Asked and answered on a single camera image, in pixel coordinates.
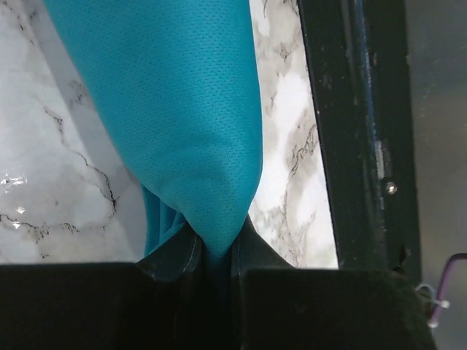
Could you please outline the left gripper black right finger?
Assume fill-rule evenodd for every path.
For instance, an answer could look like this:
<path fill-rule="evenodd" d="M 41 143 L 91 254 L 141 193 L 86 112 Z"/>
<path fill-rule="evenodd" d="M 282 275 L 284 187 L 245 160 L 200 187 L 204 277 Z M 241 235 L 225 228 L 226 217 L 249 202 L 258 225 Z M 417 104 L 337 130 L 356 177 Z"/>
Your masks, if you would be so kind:
<path fill-rule="evenodd" d="M 233 349 L 434 349 L 416 292 L 418 222 L 390 270 L 299 269 L 246 220 L 231 249 Z"/>

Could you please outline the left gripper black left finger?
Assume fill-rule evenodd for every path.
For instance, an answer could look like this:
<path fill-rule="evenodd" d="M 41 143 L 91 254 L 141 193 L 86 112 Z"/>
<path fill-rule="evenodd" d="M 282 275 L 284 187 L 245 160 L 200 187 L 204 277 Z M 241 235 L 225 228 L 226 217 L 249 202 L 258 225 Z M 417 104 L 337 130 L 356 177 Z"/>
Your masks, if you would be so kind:
<path fill-rule="evenodd" d="M 194 349 L 202 243 L 188 228 L 139 262 L 3 265 L 3 349 Z"/>

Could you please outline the teal t shirt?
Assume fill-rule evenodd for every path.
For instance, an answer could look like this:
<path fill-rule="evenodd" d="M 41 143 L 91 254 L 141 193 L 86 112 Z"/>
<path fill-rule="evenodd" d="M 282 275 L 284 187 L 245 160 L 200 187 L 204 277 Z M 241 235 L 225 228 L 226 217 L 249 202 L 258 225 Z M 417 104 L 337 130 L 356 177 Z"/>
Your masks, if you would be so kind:
<path fill-rule="evenodd" d="M 124 164 L 223 274 L 262 171 L 247 1 L 47 1 Z"/>

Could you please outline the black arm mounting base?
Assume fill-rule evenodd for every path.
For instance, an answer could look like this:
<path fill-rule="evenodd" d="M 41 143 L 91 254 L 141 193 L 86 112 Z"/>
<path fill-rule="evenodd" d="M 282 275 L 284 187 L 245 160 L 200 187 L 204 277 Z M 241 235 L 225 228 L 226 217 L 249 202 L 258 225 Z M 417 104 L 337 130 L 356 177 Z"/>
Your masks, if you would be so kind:
<path fill-rule="evenodd" d="M 339 267 L 422 276 L 402 1 L 300 1 Z"/>

